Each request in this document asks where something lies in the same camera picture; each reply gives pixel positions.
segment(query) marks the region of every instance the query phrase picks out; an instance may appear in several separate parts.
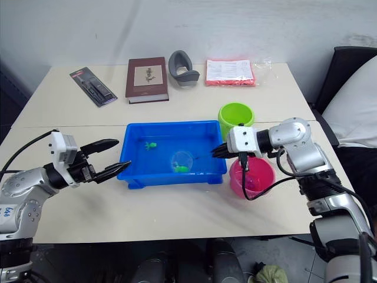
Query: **blue plastic tray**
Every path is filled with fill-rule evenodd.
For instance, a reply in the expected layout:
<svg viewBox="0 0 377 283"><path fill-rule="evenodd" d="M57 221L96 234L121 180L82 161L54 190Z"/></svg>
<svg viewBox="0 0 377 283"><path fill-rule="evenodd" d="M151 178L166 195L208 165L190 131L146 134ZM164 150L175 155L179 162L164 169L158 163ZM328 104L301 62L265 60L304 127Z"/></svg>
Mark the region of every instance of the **blue plastic tray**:
<svg viewBox="0 0 377 283"><path fill-rule="evenodd" d="M146 143L157 146L148 150ZM128 182L130 189L180 183L221 184L222 174L227 171L225 160L211 156L211 150L221 143L218 121L129 124L120 161L132 163L117 178ZM190 170L176 173L175 166Z"/></svg>

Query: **pink bowl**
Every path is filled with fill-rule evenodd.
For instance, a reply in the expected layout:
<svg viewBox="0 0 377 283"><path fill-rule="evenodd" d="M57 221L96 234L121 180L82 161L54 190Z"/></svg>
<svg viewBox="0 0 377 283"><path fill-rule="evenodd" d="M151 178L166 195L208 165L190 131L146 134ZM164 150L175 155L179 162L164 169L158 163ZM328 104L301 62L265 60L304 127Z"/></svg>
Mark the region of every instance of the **pink bowl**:
<svg viewBox="0 0 377 283"><path fill-rule="evenodd" d="M246 172L245 188L250 198L267 189L275 182L275 172L271 165L263 158L248 157L249 171ZM242 191L242 168L238 160L233 162L229 170L230 187L244 199Z"/></svg>

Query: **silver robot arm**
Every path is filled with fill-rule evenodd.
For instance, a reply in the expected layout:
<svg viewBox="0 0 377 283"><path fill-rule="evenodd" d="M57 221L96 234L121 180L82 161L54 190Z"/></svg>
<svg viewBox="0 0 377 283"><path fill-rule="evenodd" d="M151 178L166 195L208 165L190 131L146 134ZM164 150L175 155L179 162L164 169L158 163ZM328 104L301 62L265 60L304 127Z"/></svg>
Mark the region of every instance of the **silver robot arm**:
<svg viewBox="0 0 377 283"><path fill-rule="evenodd" d="M292 173L281 167L280 156L284 151ZM366 277L377 280L377 263L372 258L376 254L375 244L371 243L373 233L350 195L353 192L344 191L325 153L312 141L310 124L292 118L264 131L237 126L230 130L227 143L213 150L214 157L238 156L245 171L249 170L245 164L247 155L263 153L277 157L279 168L299 182L309 212L321 216L310 224L310 233L317 254L328 262L325 282L371 282L364 281ZM360 241L365 237L370 241L362 245ZM361 247L368 249L367 259L365 251L361 255Z"/></svg>
<svg viewBox="0 0 377 283"><path fill-rule="evenodd" d="M78 147L72 136L52 132L49 150L52 163L14 174L0 190L0 282L22 282L30 276L34 237L42 206L60 189L78 187L81 182L101 183L123 171L130 162L116 163L96 173L88 164L89 154L118 144L100 140Z"/></svg>

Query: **green bowl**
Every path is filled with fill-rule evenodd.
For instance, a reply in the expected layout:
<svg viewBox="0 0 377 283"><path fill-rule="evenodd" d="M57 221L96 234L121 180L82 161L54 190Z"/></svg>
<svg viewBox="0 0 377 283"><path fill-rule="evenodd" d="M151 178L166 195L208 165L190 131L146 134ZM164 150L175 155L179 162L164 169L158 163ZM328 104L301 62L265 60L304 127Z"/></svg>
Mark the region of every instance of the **green bowl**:
<svg viewBox="0 0 377 283"><path fill-rule="evenodd" d="M243 123L244 126L251 126L254 123L254 118L253 110L245 104L232 102L224 105L218 115L223 141L226 141L226 136L231 128L240 123Z"/></svg>

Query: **gray ear-shaped object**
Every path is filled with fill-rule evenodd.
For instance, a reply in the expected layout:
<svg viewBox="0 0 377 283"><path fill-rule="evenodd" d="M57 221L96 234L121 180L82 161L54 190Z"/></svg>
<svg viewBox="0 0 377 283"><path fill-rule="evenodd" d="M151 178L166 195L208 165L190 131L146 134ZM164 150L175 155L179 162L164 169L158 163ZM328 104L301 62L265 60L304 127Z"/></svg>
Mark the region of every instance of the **gray ear-shaped object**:
<svg viewBox="0 0 377 283"><path fill-rule="evenodd" d="M177 70L180 67L186 67L187 72L178 75ZM198 71L193 70L193 64L191 63L190 58L186 52L182 50L177 50L170 56L169 72L182 87L187 85L195 85L200 76Z"/></svg>

